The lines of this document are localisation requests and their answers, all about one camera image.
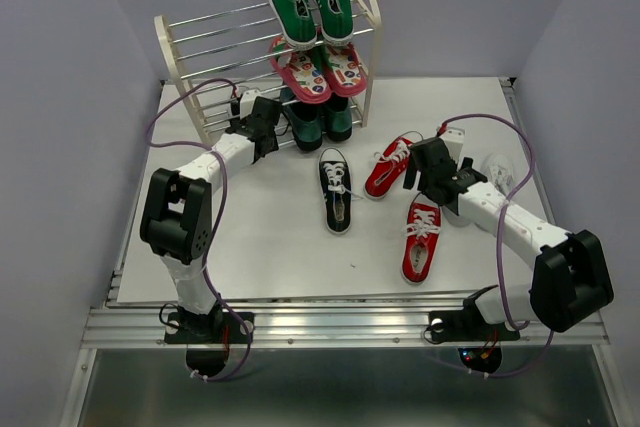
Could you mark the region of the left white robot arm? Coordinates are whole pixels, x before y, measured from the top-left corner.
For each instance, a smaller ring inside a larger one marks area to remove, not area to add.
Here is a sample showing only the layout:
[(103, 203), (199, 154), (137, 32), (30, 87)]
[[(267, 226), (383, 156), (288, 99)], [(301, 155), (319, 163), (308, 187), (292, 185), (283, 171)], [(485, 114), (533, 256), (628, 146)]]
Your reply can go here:
[(140, 238), (163, 261), (178, 295), (178, 306), (190, 313), (188, 329), (199, 340), (215, 339), (223, 318), (205, 268), (208, 250), (221, 221), (213, 213), (213, 197), (221, 194), (224, 211), (229, 180), (242, 169), (279, 149), (276, 126), (282, 104), (257, 96), (241, 101), (244, 117), (234, 119), (212, 146), (195, 141), (169, 145), (193, 146), (203, 153), (174, 170), (157, 169), (150, 178), (140, 223)]

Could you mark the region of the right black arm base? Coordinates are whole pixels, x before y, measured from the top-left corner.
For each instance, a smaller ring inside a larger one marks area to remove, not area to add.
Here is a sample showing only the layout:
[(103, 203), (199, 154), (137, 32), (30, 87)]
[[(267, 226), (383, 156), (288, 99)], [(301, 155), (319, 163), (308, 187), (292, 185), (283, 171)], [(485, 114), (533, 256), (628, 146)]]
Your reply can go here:
[(496, 289), (490, 286), (473, 293), (463, 300), (460, 309), (430, 312), (422, 338), (432, 345), (462, 343), (458, 354), (463, 367), (485, 377), (495, 374), (503, 358), (500, 343), (520, 339), (520, 334), (504, 323), (487, 323), (476, 305), (482, 294)]

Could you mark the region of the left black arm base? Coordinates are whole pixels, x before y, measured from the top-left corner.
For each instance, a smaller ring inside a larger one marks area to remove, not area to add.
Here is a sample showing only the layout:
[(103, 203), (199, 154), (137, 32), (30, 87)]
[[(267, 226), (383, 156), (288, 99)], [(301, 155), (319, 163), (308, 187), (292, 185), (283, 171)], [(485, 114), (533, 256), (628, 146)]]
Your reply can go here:
[(165, 303), (158, 320), (164, 327), (163, 342), (184, 346), (191, 378), (212, 383), (230, 380), (246, 363), (253, 343), (255, 315), (237, 316), (215, 305), (209, 314), (194, 314), (174, 303)]

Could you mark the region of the white sneaker under arm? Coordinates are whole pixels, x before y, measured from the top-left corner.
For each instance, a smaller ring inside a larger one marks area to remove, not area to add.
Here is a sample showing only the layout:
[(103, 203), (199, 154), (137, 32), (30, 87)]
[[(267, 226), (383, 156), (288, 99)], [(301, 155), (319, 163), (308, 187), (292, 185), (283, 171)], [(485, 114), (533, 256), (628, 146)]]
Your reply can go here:
[(480, 230), (487, 232), (491, 235), (494, 235), (496, 232), (496, 229), (494, 227), (487, 227), (481, 223), (473, 222), (466, 217), (461, 217), (455, 214), (453, 211), (451, 211), (447, 207), (442, 208), (442, 213), (444, 214), (444, 217), (446, 218), (446, 220), (456, 228), (466, 228), (471, 225), (475, 225)]

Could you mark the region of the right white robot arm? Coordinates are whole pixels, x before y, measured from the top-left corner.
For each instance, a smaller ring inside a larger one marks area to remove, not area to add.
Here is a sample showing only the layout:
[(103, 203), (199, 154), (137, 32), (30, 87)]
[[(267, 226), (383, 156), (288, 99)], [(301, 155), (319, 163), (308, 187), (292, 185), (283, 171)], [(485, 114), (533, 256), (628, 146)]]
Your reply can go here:
[(404, 186), (473, 223), (508, 247), (532, 271), (529, 283), (486, 287), (462, 308), (439, 311), (441, 328), (460, 328), (482, 337), (495, 326), (540, 322), (562, 333), (609, 305), (614, 291), (599, 238), (588, 230), (571, 233), (507, 199), (466, 158), (457, 163), (440, 137), (410, 146)]

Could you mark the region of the black canvas sneaker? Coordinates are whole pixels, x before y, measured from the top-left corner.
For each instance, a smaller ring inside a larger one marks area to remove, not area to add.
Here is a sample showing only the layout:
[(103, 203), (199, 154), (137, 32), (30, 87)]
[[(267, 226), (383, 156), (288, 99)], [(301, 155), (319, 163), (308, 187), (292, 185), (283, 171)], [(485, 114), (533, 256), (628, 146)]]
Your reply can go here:
[(232, 97), (228, 105), (228, 120), (230, 123), (239, 122), (241, 120), (240, 98)]
[(352, 202), (361, 196), (353, 192), (349, 163), (339, 149), (328, 147), (321, 152), (318, 177), (327, 229), (343, 235), (352, 224)]

